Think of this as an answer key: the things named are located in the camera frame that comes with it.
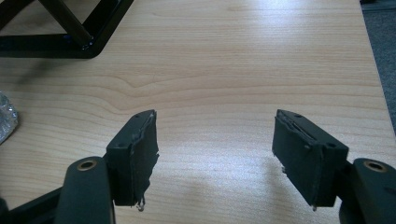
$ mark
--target floor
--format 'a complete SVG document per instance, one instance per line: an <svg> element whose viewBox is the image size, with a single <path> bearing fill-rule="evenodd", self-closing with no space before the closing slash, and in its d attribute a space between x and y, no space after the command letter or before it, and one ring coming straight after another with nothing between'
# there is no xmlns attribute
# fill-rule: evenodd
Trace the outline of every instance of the floor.
<svg viewBox="0 0 396 224"><path fill-rule="evenodd" d="M377 0L361 9L396 132L396 0Z"/></svg>

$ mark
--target wooden table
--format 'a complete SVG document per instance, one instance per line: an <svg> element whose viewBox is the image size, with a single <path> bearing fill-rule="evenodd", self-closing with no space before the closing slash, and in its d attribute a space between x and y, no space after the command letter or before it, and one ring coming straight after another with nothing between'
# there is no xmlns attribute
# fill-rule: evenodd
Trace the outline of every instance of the wooden table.
<svg viewBox="0 0 396 224"><path fill-rule="evenodd" d="M94 2L66 1L82 20ZM59 33L38 3L0 35ZM396 166L395 135L359 1L136 0L92 60L0 60L21 116L0 146L0 195L14 208L102 156L133 114L158 111L161 157L145 212L118 223L337 223L317 212L271 151L279 108Z"/></svg>

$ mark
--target metal bar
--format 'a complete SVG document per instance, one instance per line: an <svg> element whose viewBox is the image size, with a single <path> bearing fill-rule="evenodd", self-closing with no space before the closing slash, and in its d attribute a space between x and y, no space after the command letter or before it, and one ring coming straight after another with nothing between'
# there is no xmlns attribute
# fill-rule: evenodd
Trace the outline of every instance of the metal bar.
<svg viewBox="0 0 396 224"><path fill-rule="evenodd" d="M0 30L35 0L5 0L0 4Z"/></svg>
<svg viewBox="0 0 396 224"><path fill-rule="evenodd" d="M87 48L92 41L92 36L84 26L78 21L76 16L70 11L62 0L39 0L49 11L57 22L72 36L83 49Z"/></svg>

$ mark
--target bolt hole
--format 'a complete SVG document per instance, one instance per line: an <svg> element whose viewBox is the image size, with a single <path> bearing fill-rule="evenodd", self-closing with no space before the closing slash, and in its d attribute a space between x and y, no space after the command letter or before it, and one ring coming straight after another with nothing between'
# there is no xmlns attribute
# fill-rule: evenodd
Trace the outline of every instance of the bolt hole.
<svg viewBox="0 0 396 224"><path fill-rule="evenodd" d="M367 168L369 168L370 170L376 171L379 173L385 173L387 171L387 168L384 165L382 165L378 162L375 162L375 161L365 161L364 165Z"/></svg>
<svg viewBox="0 0 396 224"><path fill-rule="evenodd" d="M93 167L96 166L96 163L96 161L83 161L78 165L77 169L80 171L91 170Z"/></svg>
<svg viewBox="0 0 396 224"><path fill-rule="evenodd" d="M327 143L326 144L328 147L335 147L335 144L333 144L333 143Z"/></svg>

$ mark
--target wood grain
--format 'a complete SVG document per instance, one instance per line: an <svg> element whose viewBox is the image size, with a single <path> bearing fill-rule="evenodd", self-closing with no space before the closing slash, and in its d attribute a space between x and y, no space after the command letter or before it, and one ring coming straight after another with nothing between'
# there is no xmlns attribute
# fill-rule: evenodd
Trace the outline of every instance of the wood grain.
<svg viewBox="0 0 396 224"><path fill-rule="evenodd" d="M83 20L95 1L66 4ZM34 3L0 35L61 31ZM336 223L339 202L312 212L273 157L279 108L348 145L350 161L396 166L355 0L136 0L95 59L2 58L0 90L21 116L0 146L10 208L60 187L69 164L102 156L151 108L161 157L148 204L118 207L118 223Z"/></svg>

